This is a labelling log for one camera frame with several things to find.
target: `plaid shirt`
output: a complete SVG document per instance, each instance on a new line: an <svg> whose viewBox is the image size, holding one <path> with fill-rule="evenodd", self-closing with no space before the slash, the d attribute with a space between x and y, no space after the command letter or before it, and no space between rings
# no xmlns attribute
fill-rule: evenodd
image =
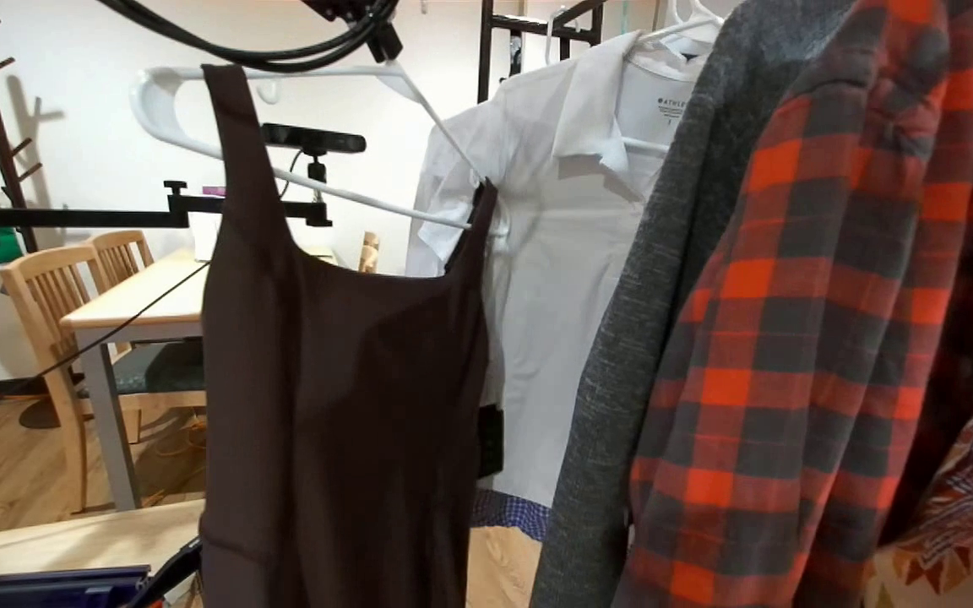
<svg viewBox="0 0 973 608"><path fill-rule="evenodd" d="M615 600L859 603L969 264L973 0L859 0L665 343Z"/></svg>

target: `gray sweater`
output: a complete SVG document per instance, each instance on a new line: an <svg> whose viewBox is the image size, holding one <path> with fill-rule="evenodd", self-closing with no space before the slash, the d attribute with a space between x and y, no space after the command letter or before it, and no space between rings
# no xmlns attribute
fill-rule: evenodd
<svg viewBox="0 0 973 608"><path fill-rule="evenodd" d="M533 608L612 603L629 544L629 460L665 333L716 248L761 138L853 0L748 0L704 68L582 374Z"/></svg>

